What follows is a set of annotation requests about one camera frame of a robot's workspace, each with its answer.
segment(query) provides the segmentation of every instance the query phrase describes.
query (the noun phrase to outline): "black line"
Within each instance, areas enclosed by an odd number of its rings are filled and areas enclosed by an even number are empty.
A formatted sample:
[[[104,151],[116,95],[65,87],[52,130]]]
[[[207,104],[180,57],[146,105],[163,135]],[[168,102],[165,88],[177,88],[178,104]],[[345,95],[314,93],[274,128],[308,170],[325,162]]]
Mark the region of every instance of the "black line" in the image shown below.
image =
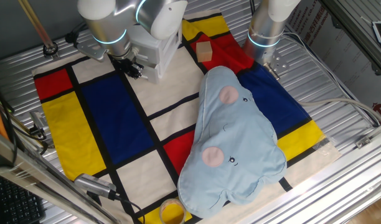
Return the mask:
[[[168,157],[166,151],[164,150],[163,145],[161,144],[158,135],[156,134],[155,130],[152,127],[152,124],[150,123],[150,121],[148,119],[148,116],[146,116],[145,110],[143,110],[143,107],[142,107],[141,103],[139,102],[138,97],[136,96],[133,88],[131,87],[131,84],[129,84],[129,81],[128,81],[126,75],[123,72],[119,71],[118,68],[115,67],[115,69],[119,72],[121,81],[123,82],[123,84],[126,88],[126,91],[128,92],[129,97],[131,98],[131,100],[135,106],[135,109],[139,114],[139,117],[141,118],[144,126],[146,127],[146,130],[148,131],[148,133],[149,133],[149,135],[150,135],[150,137],[151,137],[151,139],[152,139],[152,141],[156,147],[156,150],[159,153],[160,158],[163,161],[163,164],[166,167],[173,183],[175,184],[175,186],[177,186],[178,178],[179,178],[177,171],[176,171],[174,165],[172,164],[170,158]]]
[[[172,199],[172,198],[176,198],[178,197],[178,191],[173,191],[171,193],[169,193],[168,195],[164,196],[163,198],[160,198],[159,200],[153,202],[152,204],[148,205],[147,207],[143,208],[143,212],[145,214],[148,214],[149,212],[152,212],[153,210],[157,209],[158,207],[161,206],[161,204],[165,201],[165,200],[168,200],[168,199]],[[141,218],[142,215],[140,212],[136,212],[135,213],[135,216],[138,217],[138,218]]]
[[[277,134],[278,139],[281,139],[281,138],[285,137],[286,135],[292,133],[293,131],[301,128],[303,125],[308,124],[308,122],[310,122],[312,120],[313,119],[310,116],[308,116],[304,120],[302,120],[299,123],[293,125],[291,128],[288,128],[286,131],[282,131],[281,133]]]
[[[209,16],[198,17],[198,18],[194,18],[194,19],[188,19],[186,21],[188,21],[188,22],[196,22],[196,21],[201,21],[201,20],[204,20],[204,19],[210,19],[210,18],[213,18],[213,17],[216,17],[216,16],[222,16],[222,13],[218,12],[218,13],[211,14]]]
[[[188,43],[188,41],[183,35],[182,35],[182,43],[184,44],[184,47],[186,48],[190,56],[193,58],[193,61],[202,70],[203,74],[205,75],[208,72],[208,69],[204,66],[202,62],[197,62],[196,52],[193,50],[190,43]]]
[[[195,216],[194,214],[192,214],[192,218],[188,221],[186,221],[185,223],[186,224],[196,224],[198,222],[200,222],[202,220],[202,218],[199,218],[197,216]]]
[[[103,177],[104,175],[108,175],[108,174],[109,174],[108,169],[104,169],[103,171],[99,171],[99,172],[97,172],[97,173],[94,174],[93,176],[96,177],[96,178],[101,178],[101,177]]]
[[[286,192],[289,192],[291,189],[293,189],[289,182],[283,177],[282,179],[279,180],[279,184],[282,186],[283,190]]]
[[[67,64],[65,64],[65,65],[62,65],[62,66],[57,67],[57,68],[54,68],[54,69],[49,70],[49,71],[47,71],[47,72],[43,72],[43,73],[40,73],[40,74],[36,74],[36,75],[34,75],[33,79],[36,80],[36,79],[38,79],[38,78],[42,78],[42,77],[44,77],[44,76],[50,75],[50,74],[55,73],[55,72],[57,72],[57,71],[60,71],[60,70],[62,70],[62,69],[65,69],[65,68],[71,68],[73,65],[75,65],[75,64],[77,64],[77,63],[80,63],[80,62],[83,62],[83,61],[86,61],[86,60],[88,60],[88,59],[90,59],[90,58],[87,57],[87,56],[86,56],[86,57],[79,58],[79,59],[77,59],[77,60],[75,60],[75,61],[73,61],[73,62],[69,62],[69,63],[67,63]]]
[[[117,71],[116,70],[112,71],[112,72],[109,72],[109,73],[106,73],[104,75],[101,75],[99,77],[93,78],[93,79],[91,79],[89,81],[80,83],[80,86],[81,87],[85,87],[85,86],[91,85],[93,83],[99,82],[100,80],[104,80],[106,78],[110,78],[110,77],[115,76],[115,75],[117,75]]]
[[[288,161],[288,168],[293,166],[297,162],[303,160],[305,157],[311,155],[312,153],[314,153],[315,151],[317,151],[321,147],[325,146],[329,142],[330,142],[330,140],[328,140],[328,138],[324,138],[322,141],[319,141],[318,143],[316,143],[313,147],[310,147],[309,149],[305,150],[304,152],[298,154],[296,157],[290,159]]]
[[[124,189],[123,183],[121,183],[121,179],[117,173],[117,170],[110,171],[109,176],[113,184],[116,185],[116,192],[120,194],[122,199],[129,201],[128,195]],[[141,221],[136,218],[134,208],[131,204],[121,201],[121,206],[123,206],[124,211],[131,216],[134,223],[141,223]]]
[[[120,178],[118,178],[118,179],[116,178],[116,177],[118,177],[117,171],[114,167],[113,161],[111,160],[111,157],[109,155],[109,152],[107,150],[105,142],[102,138],[102,135],[98,129],[98,126],[96,125],[96,122],[93,118],[91,109],[89,108],[87,101],[85,99],[85,96],[81,90],[81,86],[78,83],[78,80],[74,74],[73,68],[71,66],[69,66],[66,68],[66,71],[68,73],[70,81],[72,82],[74,91],[75,91],[77,98],[78,98],[78,101],[79,101],[79,103],[83,109],[85,118],[88,121],[88,125],[90,126],[93,137],[95,138],[95,142],[99,148],[99,152],[102,156],[103,162],[106,165],[106,169],[110,175],[110,178],[111,178],[112,182],[116,185],[117,192],[121,195],[121,198],[125,199],[125,200],[129,200],[126,192],[124,191],[124,187],[120,181]],[[123,209],[126,213],[128,213],[130,215],[134,214],[134,210],[133,210],[131,205],[128,206],[127,204],[124,204],[123,202],[121,204],[123,205]]]
[[[135,161],[135,160],[137,160],[137,159],[139,159],[139,158],[145,156],[146,154],[149,154],[150,152],[156,150],[156,148],[157,148],[156,146],[152,146],[152,147],[150,147],[150,148],[148,148],[148,149],[145,149],[145,150],[143,150],[142,152],[139,152],[139,153],[137,153],[136,155],[131,156],[130,158],[125,159],[125,160],[119,162],[118,164],[115,165],[115,168],[116,168],[116,169],[119,169],[119,168],[121,168],[121,167],[123,167],[123,166],[129,164],[130,162],[133,162],[133,161]]]
[[[223,37],[225,35],[231,35],[231,32],[230,31],[226,31],[226,32],[224,32],[222,34],[217,34],[217,35],[211,36],[210,39],[214,40],[214,39],[217,39],[219,37]]]
[[[184,104],[186,102],[192,101],[192,100],[194,100],[194,99],[196,99],[198,97],[199,97],[199,93],[195,93],[195,94],[193,94],[191,96],[187,96],[187,97],[181,99],[180,101],[178,101],[177,103],[174,103],[173,105],[168,106],[167,108],[164,108],[161,111],[158,111],[158,112],[156,112],[154,114],[149,115],[148,119],[149,120],[153,120],[154,118],[157,118],[157,117],[159,117],[159,116],[161,116],[161,115],[163,115],[163,114],[165,114],[167,112],[170,112],[173,109],[177,108],[178,106],[180,106],[180,105],[182,105],[182,104]]]
[[[309,149],[305,150],[304,152],[298,154],[296,157],[294,157],[288,161],[288,168],[295,165],[297,162],[299,162],[300,160],[304,159],[305,157],[311,155],[314,152],[316,152],[316,150],[313,149],[312,147],[310,147]]]
[[[174,133],[174,134],[168,136],[165,140],[161,141],[161,143],[162,143],[162,145],[165,145],[165,144],[169,143],[170,141],[172,141],[178,137],[181,137],[184,134],[189,133],[190,131],[193,131],[195,128],[196,128],[196,124],[193,124],[193,125],[185,128],[185,129],[178,131],[177,133]]]
[[[256,61],[254,61],[254,62],[253,62],[253,65],[252,65],[250,68],[245,68],[245,69],[239,71],[239,72],[236,74],[236,76],[239,77],[239,76],[241,76],[241,75],[246,74],[247,72],[252,72],[252,71],[254,71],[254,70],[257,68],[257,66],[258,66],[258,63],[257,63]]]
[[[191,44],[191,43],[193,43],[193,42],[196,42],[202,35],[203,35],[204,33],[203,32],[198,32],[197,34],[196,34],[196,36],[194,37],[194,38],[192,38],[191,40],[187,40],[187,42],[189,43],[189,44]]]
[[[58,94],[55,94],[55,95],[50,96],[50,97],[47,97],[47,98],[42,99],[42,100],[40,100],[40,101],[41,101],[41,103],[46,103],[46,102],[49,102],[49,101],[52,101],[52,100],[56,100],[57,98],[59,98],[59,97],[61,97],[61,96],[64,96],[64,95],[66,95],[66,94],[69,94],[69,93],[71,93],[71,92],[73,92],[73,91],[74,91],[74,89],[73,89],[73,88],[70,88],[70,89],[68,89],[68,90],[61,91],[61,92],[58,93]]]

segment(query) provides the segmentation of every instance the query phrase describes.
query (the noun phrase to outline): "blue square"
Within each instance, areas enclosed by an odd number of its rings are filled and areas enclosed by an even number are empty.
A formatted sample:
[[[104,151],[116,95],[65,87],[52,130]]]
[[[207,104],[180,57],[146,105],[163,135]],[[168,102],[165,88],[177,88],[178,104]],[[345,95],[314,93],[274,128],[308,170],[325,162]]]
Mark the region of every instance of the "blue square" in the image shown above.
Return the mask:
[[[82,92],[114,164],[153,146],[118,75],[84,86]]]
[[[278,139],[310,121],[308,113],[261,65],[238,76],[240,84],[251,91],[258,109],[268,118]]]

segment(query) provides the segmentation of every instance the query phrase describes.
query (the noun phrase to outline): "metal bracket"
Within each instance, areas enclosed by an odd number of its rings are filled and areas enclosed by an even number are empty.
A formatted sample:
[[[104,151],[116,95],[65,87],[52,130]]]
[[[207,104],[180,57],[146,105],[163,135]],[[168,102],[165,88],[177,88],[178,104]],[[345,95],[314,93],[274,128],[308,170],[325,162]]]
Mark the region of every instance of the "metal bracket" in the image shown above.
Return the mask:
[[[364,137],[363,139],[357,141],[356,145],[357,145],[358,149],[360,149],[369,143],[370,143],[370,139],[367,137]]]
[[[366,146],[367,144],[371,143],[375,139],[381,136],[381,125],[373,130],[372,132],[368,133],[365,137],[363,137],[361,140],[357,141],[355,145],[358,147],[358,149]]]
[[[98,42],[94,39],[86,40],[77,44],[79,52],[85,54],[90,58],[94,58],[99,62],[103,62],[106,49],[99,46]]]
[[[289,70],[289,64],[279,54],[274,54],[271,67],[276,74],[282,74]]]

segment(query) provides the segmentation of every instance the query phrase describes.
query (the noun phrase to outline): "gray cable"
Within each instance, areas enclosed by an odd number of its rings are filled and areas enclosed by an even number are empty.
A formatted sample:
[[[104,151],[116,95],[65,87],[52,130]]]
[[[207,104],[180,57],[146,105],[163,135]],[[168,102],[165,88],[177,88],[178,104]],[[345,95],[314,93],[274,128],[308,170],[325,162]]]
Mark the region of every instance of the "gray cable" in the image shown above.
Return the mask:
[[[325,104],[325,103],[331,103],[331,102],[352,103],[352,104],[357,105],[357,106],[363,108],[364,110],[368,111],[371,115],[373,115],[381,123],[381,116],[377,112],[375,112],[370,107],[368,107],[368,106],[364,105],[363,103],[358,102],[356,100],[347,99],[347,98],[333,98],[333,99],[327,99],[327,100],[316,101],[316,102],[309,102],[309,103],[308,102],[302,102],[302,101],[297,101],[297,102],[301,106],[318,106],[318,105],[322,105],[322,104]]]

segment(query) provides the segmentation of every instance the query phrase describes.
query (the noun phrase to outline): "metal table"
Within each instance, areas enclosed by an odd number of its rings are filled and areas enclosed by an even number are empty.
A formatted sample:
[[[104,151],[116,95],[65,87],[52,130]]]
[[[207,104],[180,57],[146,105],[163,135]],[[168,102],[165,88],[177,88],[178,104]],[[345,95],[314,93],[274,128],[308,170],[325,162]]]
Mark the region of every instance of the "metal table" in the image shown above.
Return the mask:
[[[232,35],[242,45],[251,20],[249,2],[189,0],[186,13],[216,8],[221,9]],[[80,34],[78,41],[90,38],[90,33],[85,31]],[[56,43],[59,46],[60,58],[77,53],[64,39]],[[280,58],[278,65],[275,65],[281,77],[280,82],[297,100],[316,101],[342,96],[342,92],[327,72],[318,67],[299,45],[282,40],[276,50],[276,56]],[[46,58],[42,54],[42,47],[0,61],[1,90],[16,109],[15,116],[28,127],[32,126],[29,112],[42,112],[31,70],[51,62],[51,57]],[[365,114],[344,103],[309,107],[306,111],[343,156],[253,215],[239,220],[240,223],[324,223],[381,183],[381,139],[362,149],[355,146],[357,140],[373,130]],[[49,149],[44,157],[62,171],[54,149]],[[344,219],[380,197],[381,193]],[[42,223],[84,223],[49,202],[44,201],[44,207],[47,216]]]

